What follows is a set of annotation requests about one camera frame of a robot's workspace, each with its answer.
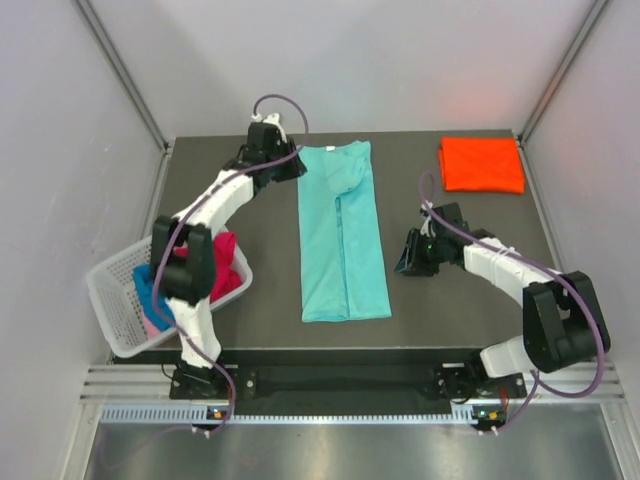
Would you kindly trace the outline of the teal t-shirt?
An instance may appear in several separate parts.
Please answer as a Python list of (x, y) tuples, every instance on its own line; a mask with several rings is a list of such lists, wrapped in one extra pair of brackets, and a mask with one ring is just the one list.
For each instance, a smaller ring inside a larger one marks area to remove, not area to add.
[(381, 245), (371, 143), (305, 147), (298, 179), (302, 321), (392, 314)]

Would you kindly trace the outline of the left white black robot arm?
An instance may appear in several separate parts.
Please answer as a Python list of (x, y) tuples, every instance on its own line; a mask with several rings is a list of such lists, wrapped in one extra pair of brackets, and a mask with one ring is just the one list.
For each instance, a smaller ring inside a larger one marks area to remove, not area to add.
[(188, 207), (156, 219), (151, 237), (152, 300), (167, 301), (181, 339), (181, 360), (196, 368), (192, 384), (205, 396), (226, 387), (216, 366), (222, 348), (216, 337), (210, 295), (216, 280), (214, 237), (243, 205), (271, 183), (306, 173), (293, 137), (280, 115), (254, 115), (245, 144), (214, 182)]

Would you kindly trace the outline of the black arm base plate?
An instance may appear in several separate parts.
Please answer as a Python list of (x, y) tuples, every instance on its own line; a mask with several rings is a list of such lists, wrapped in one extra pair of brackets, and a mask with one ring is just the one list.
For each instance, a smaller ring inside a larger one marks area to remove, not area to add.
[(290, 393), (415, 393), (431, 401), (525, 396), (523, 376), (491, 379), (473, 349), (228, 349), (239, 401)]

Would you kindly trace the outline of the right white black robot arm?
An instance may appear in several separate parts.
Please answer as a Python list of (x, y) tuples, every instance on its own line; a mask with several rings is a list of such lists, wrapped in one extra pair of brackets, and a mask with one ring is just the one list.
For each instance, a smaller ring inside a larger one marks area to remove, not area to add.
[(457, 203), (426, 203), (421, 214), (424, 223), (409, 231), (396, 273), (433, 277), (452, 264), (488, 281), (522, 309), (521, 335), (474, 355), (466, 372), (474, 393), (492, 394), (507, 376), (553, 373), (606, 356), (610, 335), (588, 275), (539, 265), (490, 232), (470, 229)]

